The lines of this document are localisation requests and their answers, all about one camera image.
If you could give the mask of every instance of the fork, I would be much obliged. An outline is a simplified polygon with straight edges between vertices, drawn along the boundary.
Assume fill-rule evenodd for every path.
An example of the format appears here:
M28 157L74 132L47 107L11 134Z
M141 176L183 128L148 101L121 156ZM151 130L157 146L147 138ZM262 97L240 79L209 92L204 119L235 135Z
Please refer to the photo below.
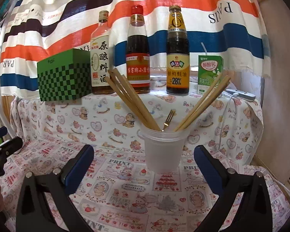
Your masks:
M175 114L175 111L174 110L171 110L170 113L169 113L169 115L168 115L168 117L166 118L166 120L164 122L164 127L162 129L163 132L170 125L170 122L171 122L174 114Z

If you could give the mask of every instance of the bottle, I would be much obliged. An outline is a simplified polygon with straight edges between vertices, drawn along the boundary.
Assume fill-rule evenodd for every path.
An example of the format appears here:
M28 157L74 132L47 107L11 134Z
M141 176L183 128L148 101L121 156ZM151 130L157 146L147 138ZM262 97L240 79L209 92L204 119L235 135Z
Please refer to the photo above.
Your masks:
M128 33L126 63L127 79L137 93L150 92L149 44L143 7L132 6Z
M108 39L110 28L107 25L108 11L99 13L99 25L90 37L91 89L93 94L112 94L114 90L108 85L108 69L113 68Z
M166 92L172 95L189 93L189 41L180 6L169 8Z

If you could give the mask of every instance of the checkered box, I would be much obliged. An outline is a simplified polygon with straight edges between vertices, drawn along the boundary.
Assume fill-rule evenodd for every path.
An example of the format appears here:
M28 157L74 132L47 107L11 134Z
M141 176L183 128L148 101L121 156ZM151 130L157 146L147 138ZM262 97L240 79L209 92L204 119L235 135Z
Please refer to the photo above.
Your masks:
M90 52L71 49L38 62L41 101L75 100L91 93Z

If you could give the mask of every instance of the chopsticks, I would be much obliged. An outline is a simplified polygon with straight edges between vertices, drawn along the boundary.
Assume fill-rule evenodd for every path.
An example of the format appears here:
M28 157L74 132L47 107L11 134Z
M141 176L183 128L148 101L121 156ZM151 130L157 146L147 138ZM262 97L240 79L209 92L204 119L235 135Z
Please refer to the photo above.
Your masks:
M130 110L140 119L140 121L152 130L161 131L157 122L150 114L143 101L133 89L124 75L121 75L115 68L112 71L108 70L110 77L106 77L106 81L112 87L112 89L118 94L118 96L124 101L124 103L130 108Z
M221 83L218 85L217 88L215 88L212 92L212 94L205 100L207 95L210 94L214 86L217 84L219 79L222 77L222 72L218 75L218 77L215 79L213 84L208 88L208 90L205 92L205 94L202 96L202 98L199 100L199 102L194 106L194 108L186 115L186 117L179 123L179 125L174 129L175 131L184 130L187 128L193 121L195 121L196 118L198 118L207 107L209 107L216 98L223 92L223 90L229 85L230 77L226 76Z

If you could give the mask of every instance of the bottle label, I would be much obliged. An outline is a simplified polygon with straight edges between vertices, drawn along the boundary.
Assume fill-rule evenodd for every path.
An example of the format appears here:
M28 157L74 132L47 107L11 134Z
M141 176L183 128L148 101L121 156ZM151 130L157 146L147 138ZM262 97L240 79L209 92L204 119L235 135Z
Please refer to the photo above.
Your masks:
M181 12L171 12L169 15L168 32L186 32L183 16Z
M144 16L141 14L133 14L130 17L130 23L132 23L132 22L144 22L145 23Z
M127 54L126 63L127 79L133 87L145 87L150 85L149 54Z
M189 74L189 55L167 54L167 87L189 88Z
M105 77L109 77L108 35L90 40L91 86L107 86Z

